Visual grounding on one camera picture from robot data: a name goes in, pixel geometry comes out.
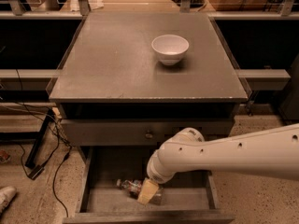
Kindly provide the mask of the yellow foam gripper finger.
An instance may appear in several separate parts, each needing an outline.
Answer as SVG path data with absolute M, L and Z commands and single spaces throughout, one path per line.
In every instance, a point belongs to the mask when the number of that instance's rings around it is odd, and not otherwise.
M 158 189 L 159 185 L 155 181 L 146 178 L 142 184 L 137 201 L 141 204 L 146 205 L 150 202 Z

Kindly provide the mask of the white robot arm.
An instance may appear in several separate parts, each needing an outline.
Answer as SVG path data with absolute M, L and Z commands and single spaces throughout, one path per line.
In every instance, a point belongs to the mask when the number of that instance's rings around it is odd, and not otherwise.
M 232 172 L 296 180 L 299 177 L 299 124 L 206 141 L 194 128 L 167 139 L 149 158 L 148 177 L 137 201 L 147 204 L 176 173 Z

